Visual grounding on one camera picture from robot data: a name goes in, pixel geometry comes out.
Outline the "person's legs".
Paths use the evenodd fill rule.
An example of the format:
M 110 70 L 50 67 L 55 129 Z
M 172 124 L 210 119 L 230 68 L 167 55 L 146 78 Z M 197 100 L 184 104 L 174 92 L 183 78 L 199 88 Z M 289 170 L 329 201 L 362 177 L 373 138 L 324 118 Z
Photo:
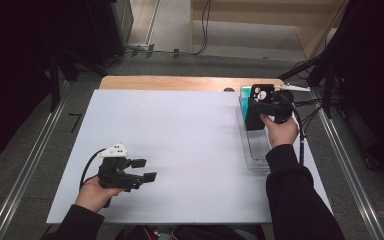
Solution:
M 261 227 L 255 233 L 233 229 L 228 226 L 180 226 L 170 234 L 162 234 L 154 229 L 139 225 L 129 233 L 122 230 L 115 240 L 267 240 Z

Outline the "clear plastic tray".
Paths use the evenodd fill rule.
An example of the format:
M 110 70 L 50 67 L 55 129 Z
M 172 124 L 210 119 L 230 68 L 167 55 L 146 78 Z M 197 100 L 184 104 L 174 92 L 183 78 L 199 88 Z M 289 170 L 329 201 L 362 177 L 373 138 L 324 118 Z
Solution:
M 239 96 L 238 100 L 239 105 L 236 108 L 236 116 L 244 152 L 245 165 L 251 171 L 269 173 L 270 168 L 266 160 L 266 155 L 271 150 L 268 131 L 266 128 L 251 131 L 246 129 L 244 119 L 246 113 L 243 109 L 245 99 L 244 97 Z

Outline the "black metal stand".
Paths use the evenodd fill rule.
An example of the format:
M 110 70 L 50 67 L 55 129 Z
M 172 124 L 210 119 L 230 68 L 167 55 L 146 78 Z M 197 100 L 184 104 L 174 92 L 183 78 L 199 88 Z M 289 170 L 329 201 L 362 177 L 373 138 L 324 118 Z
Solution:
M 103 67 L 88 61 L 74 51 L 68 49 L 52 50 L 49 56 L 51 112 L 54 112 L 61 102 L 59 72 L 62 72 L 68 81 L 76 81 L 79 72 L 74 65 L 75 62 L 85 66 L 101 77 L 108 75 L 108 72 Z
M 322 96 L 322 109 L 329 119 L 332 118 L 331 107 L 332 95 L 335 80 L 335 62 L 331 59 L 331 55 L 327 50 L 322 51 L 313 59 L 306 60 L 296 64 L 291 70 L 278 76 L 279 79 L 285 81 L 304 70 L 311 68 L 311 72 L 306 80 L 309 87 L 317 87 L 324 82 L 324 90 Z

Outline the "wooden table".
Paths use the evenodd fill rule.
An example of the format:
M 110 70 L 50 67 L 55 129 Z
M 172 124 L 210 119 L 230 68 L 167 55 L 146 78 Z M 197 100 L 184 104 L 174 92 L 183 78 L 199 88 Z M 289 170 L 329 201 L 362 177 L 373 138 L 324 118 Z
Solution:
M 192 76 L 106 76 L 100 90 L 170 90 L 170 91 L 239 91 L 242 86 L 253 84 L 283 85 L 281 79 L 192 77 Z

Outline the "white board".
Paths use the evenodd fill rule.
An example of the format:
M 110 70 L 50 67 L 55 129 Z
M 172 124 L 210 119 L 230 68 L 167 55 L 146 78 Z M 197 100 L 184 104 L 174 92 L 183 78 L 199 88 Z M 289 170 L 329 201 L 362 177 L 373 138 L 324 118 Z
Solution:
M 48 220 L 59 223 L 95 152 L 123 144 L 146 159 L 154 182 L 122 193 L 102 210 L 119 224 L 255 224 L 271 214 L 264 172 L 249 170 L 236 116 L 236 92 L 97 90 L 93 93 Z

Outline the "dark curtain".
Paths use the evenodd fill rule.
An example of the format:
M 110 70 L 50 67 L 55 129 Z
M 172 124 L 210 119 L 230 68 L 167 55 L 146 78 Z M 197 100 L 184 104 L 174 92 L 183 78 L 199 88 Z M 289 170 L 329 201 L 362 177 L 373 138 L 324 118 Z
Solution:
M 51 91 L 51 53 L 68 46 L 83 0 L 0 0 L 0 154 Z
M 335 36 L 347 120 L 369 166 L 384 170 L 384 0 L 349 0 Z

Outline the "wooden shelf unit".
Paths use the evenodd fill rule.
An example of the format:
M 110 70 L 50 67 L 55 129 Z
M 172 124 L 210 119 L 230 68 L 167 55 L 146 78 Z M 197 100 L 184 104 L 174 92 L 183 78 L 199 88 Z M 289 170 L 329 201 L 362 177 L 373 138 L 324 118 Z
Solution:
M 337 27 L 349 0 L 211 0 L 216 22 L 294 26 L 308 59 L 315 58 L 331 29 Z

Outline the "black cabinet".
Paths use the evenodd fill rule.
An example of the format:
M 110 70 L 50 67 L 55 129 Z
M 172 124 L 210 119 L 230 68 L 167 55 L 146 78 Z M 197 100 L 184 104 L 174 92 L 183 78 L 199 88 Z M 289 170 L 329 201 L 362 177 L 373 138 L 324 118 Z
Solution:
M 87 0 L 99 64 L 121 57 L 134 23 L 130 0 Z

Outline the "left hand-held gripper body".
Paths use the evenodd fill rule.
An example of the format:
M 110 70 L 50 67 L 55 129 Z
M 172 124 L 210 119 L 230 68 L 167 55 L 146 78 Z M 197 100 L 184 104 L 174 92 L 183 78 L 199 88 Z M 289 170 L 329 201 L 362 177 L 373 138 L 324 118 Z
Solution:
M 143 176 L 125 172 L 126 168 L 131 167 L 131 161 L 134 159 L 128 159 L 128 151 L 123 144 L 118 143 L 104 149 L 98 153 L 98 157 L 102 158 L 98 177 L 103 188 L 120 188 L 130 192 L 144 183 Z

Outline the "person's right hand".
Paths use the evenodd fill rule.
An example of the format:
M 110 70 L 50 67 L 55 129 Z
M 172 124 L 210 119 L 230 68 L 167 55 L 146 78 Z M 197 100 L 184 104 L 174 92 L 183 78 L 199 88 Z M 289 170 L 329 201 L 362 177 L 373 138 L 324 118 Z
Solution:
M 292 117 L 289 117 L 284 123 L 281 124 L 277 124 L 271 120 L 268 115 L 261 114 L 260 118 L 268 128 L 268 138 L 272 148 L 285 144 L 294 144 L 299 134 L 299 128 Z

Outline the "metal floor rail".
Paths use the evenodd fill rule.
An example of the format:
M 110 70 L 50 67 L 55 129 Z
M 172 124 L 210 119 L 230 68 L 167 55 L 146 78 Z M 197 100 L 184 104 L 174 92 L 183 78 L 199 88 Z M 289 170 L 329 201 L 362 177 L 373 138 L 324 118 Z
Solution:
M 362 217 L 362 220 L 364 221 L 370 239 L 384 240 L 384 229 L 351 163 L 351 160 L 339 137 L 333 120 L 330 119 L 323 110 L 319 110 L 318 115 L 321 119 L 329 141 L 331 142 L 336 158 L 349 186 L 350 192 L 355 200 L 358 211 Z
M 5 233 L 21 203 L 24 193 L 32 179 L 32 176 L 40 162 L 41 156 L 53 133 L 53 130 L 65 107 L 67 95 L 72 86 L 68 81 L 64 81 L 60 87 L 60 102 L 56 105 L 53 112 L 49 113 L 47 119 L 21 169 L 10 193 L 0 208 L 0 240 L 3 240 Z

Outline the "person's left hand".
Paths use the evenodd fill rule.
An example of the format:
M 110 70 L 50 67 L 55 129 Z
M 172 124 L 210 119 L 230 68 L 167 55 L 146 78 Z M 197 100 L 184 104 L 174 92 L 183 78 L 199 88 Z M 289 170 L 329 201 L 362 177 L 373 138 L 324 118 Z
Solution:
M 120 188 L 103 188 L 99 184 L 99 178 L 93 177 L 81 187 L 75 204 L 98 213 L 112 197 L 121 192 L 122 189 Z

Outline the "black phone case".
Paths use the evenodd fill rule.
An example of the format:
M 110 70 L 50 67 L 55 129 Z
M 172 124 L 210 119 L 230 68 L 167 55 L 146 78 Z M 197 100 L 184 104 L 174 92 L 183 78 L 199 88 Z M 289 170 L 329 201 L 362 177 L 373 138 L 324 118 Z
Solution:
M 251 86 L 251 96 L 249 97 L 249 102 L 264 103 L 265 110 L 263 113 L 256 113 L 249 109 L 248 117 L 245 120 L 247 131 L 263 130 L 265 128 L 265 124 L 262 122 L 260 115 L 274 114 L 273 92 L 274 86 L 272 84 L 254 84 Z

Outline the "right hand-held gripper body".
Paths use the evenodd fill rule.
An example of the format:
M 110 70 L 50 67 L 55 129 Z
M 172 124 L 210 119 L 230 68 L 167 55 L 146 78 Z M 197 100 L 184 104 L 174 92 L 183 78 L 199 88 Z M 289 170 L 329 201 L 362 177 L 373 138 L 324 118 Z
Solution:
M 294 96 L 293 91 L 309 92 L 310 88 L 299 87 L 290 84 L 276 85 L 274 86 L 273 92 L 273 107 L 274 114 L 269 115 L 275 118 L 275 122 L 278 124 L 284 123 L 294 112 Z

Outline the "smartphone with glowing screen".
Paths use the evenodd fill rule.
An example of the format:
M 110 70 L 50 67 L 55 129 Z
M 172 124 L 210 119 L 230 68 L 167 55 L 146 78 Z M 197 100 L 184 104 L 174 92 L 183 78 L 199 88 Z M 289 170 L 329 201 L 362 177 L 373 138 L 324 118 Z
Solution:
M 250 86 L 242 86 L 240 88 L 240 106 L 243 120 L 246 120 L 249 112 L 249 97 L 251 96 L 251 87 Z

